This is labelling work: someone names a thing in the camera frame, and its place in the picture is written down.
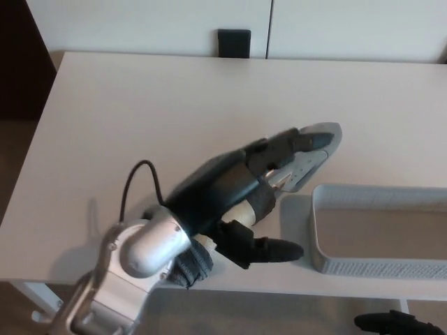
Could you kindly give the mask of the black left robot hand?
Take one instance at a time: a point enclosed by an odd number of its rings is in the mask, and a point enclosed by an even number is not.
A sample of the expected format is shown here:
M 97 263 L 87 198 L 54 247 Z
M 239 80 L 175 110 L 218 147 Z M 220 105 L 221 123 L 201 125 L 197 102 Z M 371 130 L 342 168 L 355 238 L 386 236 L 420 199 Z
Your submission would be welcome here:
M 209 159 L 166 199 L 190 236 L 204 235 L 215 250 L 247 269 L 253 263 L 299 260 L 303 248 L 294 242 L 256 238 L 250 225 L 226 220 L 233 209 L 247 213 L 252 225 L 275 207 L 280 192 L 298 192 L 338 148 L 342 130 L 325 122 L 290 128 L 269 138 Z

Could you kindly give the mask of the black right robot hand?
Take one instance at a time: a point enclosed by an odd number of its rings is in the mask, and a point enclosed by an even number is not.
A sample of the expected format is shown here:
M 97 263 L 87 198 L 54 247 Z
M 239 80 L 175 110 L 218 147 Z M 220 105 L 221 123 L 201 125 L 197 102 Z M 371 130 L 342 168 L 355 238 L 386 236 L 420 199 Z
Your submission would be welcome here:
M 391 335 L 444 335 L 438 326 L 421 322 L 414 315 L 401 311 L 389 310 L 387 313 L 367 313 L 357 315 L 354 324 L 364 332 Z

